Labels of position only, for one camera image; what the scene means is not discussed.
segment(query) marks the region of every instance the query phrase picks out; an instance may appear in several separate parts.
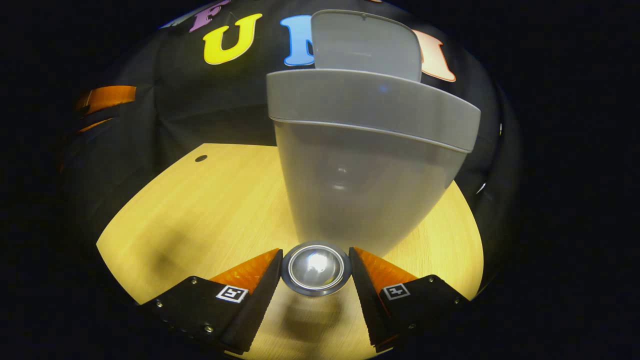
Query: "bin lid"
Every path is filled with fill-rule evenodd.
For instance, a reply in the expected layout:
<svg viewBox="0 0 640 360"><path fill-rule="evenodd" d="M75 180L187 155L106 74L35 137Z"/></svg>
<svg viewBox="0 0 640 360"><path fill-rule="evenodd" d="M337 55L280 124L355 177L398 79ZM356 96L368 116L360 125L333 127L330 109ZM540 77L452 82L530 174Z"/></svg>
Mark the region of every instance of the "bin lid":
<svg viewBox="0 0 640 360"><path fill-rule="evenodd" d="M432 86L343 69L267 74L269 117L277 121L364 127L471 152L480 109Z"/></svg>
<svg viewBox="0 0 640 360"><path fill-rule="evenodd" d="M351 10L321 10L311 16L311 38L316 69L364 70L413 81L422 77L420 42L400 22Z"/></svg>

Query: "colorful foam letter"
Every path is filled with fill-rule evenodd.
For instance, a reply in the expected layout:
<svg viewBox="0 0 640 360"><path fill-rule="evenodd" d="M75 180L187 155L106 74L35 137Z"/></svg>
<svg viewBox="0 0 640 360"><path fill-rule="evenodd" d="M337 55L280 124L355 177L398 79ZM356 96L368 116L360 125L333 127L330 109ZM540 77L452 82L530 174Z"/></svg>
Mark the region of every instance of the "colorful foam letter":
<svg viewBox="0 0 640 360"><path fill-rule="evenodd" d="M201 28L202 26L208 24L211 21L211 18L213 18L220 12L220 9L222 9L222 5L229 4L229 1L230 0L220 1L219 3L197 13L196 21L193 23L193 27L189 30L189 32L192 32L195 29Z"/></svg>
<svg viewBox="0 0 640 360"><path fill-rule="evenodd" d="M289 56L284 60L287 66L311 65L314 56L309 54L308 44L311 44L311 15L297 15L286 17L280 25L289 29Z"/></svg>
<svg viewBox="0 0 640 360"><path fill-rule="evenodd" d="M202 10L206 10L208 8L211 8L212 6L219 6L219 5L222 5L222 4L216 4L216 1L213 1L213 2L211 2L209 4L206 4L206 5L203 5L203 6L197 8L197 9L191 11L191 12L188 12L188 13L184 14L183 16L181 16L181 17L179 17L177 19L174 19L171 22L167 22L164 26L161 27L161 29L162 28L170 28L171 26L176 26L176 25L182 24L185 20L188 20L190 17L196 15L197 13L201 12Z"/></svg>
<svg viewBox="0 0 640 360"><path fill-rule="evenodd" d="M456 76L449 70L447 60L444 58L440 46L442 42L431 35L413 30L418 36L420 49L422 50L422 72L434 78L455 81Z"/></svg>
<svg viewBox="0 0 640 360"><path fill-rule="evenodd" d="M202 40L204 44L204 61L211 65L219 65L231 61L244 54L253 43L255 34L255 22L262 17L261 13L255 13L236 21L235 25L240 27L238 42L231 49L222 49L222 36L229 28L223 26L206 34Z"/></svg>

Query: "yellow letter u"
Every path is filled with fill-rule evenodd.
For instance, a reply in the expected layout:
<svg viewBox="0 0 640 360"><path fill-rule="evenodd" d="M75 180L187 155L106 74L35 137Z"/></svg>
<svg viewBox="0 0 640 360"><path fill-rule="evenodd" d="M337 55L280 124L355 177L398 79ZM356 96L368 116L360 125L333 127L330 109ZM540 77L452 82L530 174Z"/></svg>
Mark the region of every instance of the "yellow letter u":
<svg viewBox="0 0 640 360"><path fill-rule="evenodd" d="M223 26L206 34L202 38L204 40L204 61L211 65L219 65L244 54L253 43L255 22L261 17L261 13L255 13L236 21L236 26L240 27L238 42L231 49L222 49L222 35L229 28L228 26Z"/></svg>

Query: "gray plastic bin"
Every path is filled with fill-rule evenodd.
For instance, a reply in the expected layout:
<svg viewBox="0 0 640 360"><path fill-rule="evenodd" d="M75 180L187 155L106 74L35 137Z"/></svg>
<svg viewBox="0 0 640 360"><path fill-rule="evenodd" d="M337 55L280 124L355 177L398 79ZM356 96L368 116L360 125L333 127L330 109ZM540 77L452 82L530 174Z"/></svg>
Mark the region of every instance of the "gray plastic bin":
<svg viewBox="0 0 640 360"><path fill-rule="evenodd" d="M349 16L361 23L349 22ZM376 38L376 29L390 31L387 21L357 12L318 12L312 17L314 53L316 57L339 54L340 49L318 52L316 46L326 49L331 37L319 34L342 26L351 33L366 30L369 46L358 47L357 56L365 56L370 49L372 56L366 57L375 59L381 49L371 39ZM404 31L406 47L419 56L410 29L402 25L396 29ZM316 44L316 38L325 40ZM269 117L274 120L300 242L327 241L345 251L357 246L384 256L420 223L451 184L475 144L480 111L414 81L412 70L398 70L397 64L381 67L375 61L367 62L365 68L376 72L354 70L357 61L352 54L347 51L344 56L349 59L344 62L347 69L268 74ZM413 62L419 70L419 61ZM404 77L390 75L403 71Z"/></svg>

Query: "blue letter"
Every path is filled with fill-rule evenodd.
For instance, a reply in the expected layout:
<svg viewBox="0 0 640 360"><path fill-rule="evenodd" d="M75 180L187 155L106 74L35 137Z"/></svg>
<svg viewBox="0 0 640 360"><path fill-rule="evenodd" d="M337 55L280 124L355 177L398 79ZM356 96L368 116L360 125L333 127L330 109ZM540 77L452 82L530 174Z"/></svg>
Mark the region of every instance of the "blue letter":
<svg viewBox="0 0 640 360"><path fill-rule="evenodd" d="M280 25L289 29L289 56L284 63L287 66L313 64L314 57L307 47L307 42L311 44L311 15L287 17L280 21Z"/></svg>

